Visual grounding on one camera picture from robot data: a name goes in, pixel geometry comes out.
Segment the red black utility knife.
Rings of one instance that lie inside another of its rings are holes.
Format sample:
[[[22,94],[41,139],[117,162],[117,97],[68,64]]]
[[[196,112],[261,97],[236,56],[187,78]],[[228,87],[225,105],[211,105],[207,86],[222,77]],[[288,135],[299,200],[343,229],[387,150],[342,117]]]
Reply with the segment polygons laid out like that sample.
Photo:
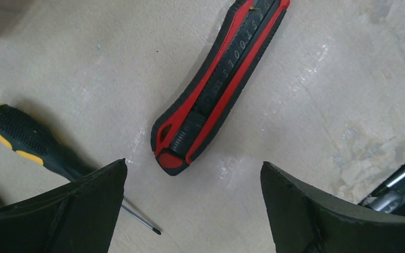
[[[200,69],[158,117],[151,148],[159,167],[175,176],[212,142],[266,51],[289,1],[235,1]]]

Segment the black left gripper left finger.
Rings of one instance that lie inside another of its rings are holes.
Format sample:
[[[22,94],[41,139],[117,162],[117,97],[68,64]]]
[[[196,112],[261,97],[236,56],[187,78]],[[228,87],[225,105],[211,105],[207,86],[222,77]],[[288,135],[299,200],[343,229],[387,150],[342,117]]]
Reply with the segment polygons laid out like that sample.
[[[0,252],[107,252],[127,166],[117,160],[85,177],[0,208]]]

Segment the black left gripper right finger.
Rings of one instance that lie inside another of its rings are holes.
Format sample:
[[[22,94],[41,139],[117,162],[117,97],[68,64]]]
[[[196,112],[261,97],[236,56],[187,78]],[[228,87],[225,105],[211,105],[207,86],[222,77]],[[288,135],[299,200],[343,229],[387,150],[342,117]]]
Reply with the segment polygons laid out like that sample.
[[[405,252],[405,217],[347,202],[268,161],[260,178],[277,252]]]

